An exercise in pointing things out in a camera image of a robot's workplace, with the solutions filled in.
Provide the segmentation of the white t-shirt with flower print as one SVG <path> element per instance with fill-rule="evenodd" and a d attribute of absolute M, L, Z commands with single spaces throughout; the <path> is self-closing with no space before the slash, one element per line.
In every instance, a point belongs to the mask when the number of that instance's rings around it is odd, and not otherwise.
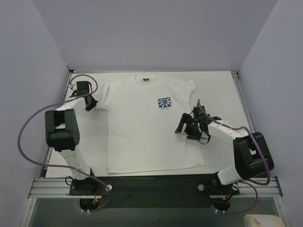
<path fill-rule="evenodd" d="M 176 134 L 190 112 L 192 80 L 161 75 L 131 76 L 101 85 L 97 108 L 108 113 L 107 169 L 131 174 L 193 168 L 205 164 L 198 143 Z"/>

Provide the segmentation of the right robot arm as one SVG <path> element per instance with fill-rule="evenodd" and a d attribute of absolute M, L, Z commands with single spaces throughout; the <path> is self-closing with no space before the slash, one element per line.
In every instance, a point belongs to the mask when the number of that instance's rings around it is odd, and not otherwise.
<path fill-rule="evenodd" d="M 218 172 L 222 185 L 248 180 L 258 185 L 270 183 L 270 171 L 274 162 L 262 133 L 252 133 L 247 127 L 235 128 L 221 118 L 211 117 L 203 106 L 196 106 L 192 113 L 183 113 L 175 130 L 185 132 L 190 140 L 200 141 L 202 134 L 207 140 L 215 137 L 233 148 L 234 165 Z"/>

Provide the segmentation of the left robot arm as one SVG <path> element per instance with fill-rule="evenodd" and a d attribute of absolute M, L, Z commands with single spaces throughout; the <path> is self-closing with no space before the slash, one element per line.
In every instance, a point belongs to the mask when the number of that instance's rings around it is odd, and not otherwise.
<path fill-rule="evenodd" d="M 56 110 L 45 112 L 46 143 L 57 151 L 71 170 L 70 187 L 81 189 L 85 194 L 93 194 L 97 190 L 97 182 L 81 174 L 82 171 L 93 175 L 91 167 L 86 163 L 79 148 L 80 130 L 76 116 L 82 112 L 90 111 L 97 105 L 97 101 L 90 95 L 92 85 L 88 81 L 76 82 L 76 89 L 72 92 L 69 102 Z"/>

